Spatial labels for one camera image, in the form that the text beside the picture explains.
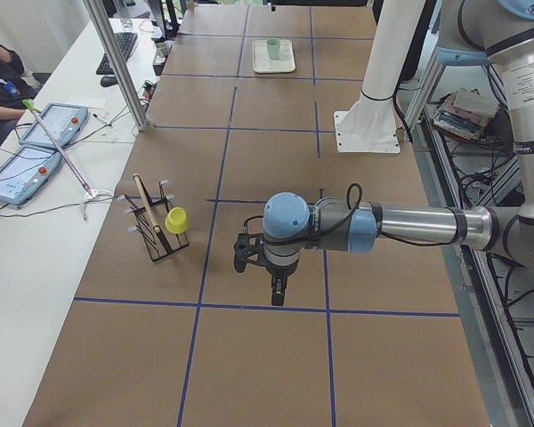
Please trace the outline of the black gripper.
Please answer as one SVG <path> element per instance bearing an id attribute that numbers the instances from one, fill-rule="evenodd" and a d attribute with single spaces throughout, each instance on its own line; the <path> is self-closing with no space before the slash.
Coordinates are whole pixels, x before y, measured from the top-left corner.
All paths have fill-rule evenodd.
<path id="1" fill-rule="evenodd" d="M 289 269 L 271 269 L 271 305 L 283 306 L 287 289 Z"/>

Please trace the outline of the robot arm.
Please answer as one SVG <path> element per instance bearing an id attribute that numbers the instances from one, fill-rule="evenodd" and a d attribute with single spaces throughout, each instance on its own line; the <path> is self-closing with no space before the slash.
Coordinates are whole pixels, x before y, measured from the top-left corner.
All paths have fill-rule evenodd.
<path id="1" fill-rule="evenodd" d="M 500 68 L 525 200 L 518 209 L 405 208 L 332 197 L 308 205 L 271 197 L 258 259 L 271 274 L 271 301 L 284 302 L 302 248 L 364 253 L 377 238 L 414 245 L 466 245 L 534 268 L 534 1 L 446 1 L 437 43 L 444 65 Z"/>

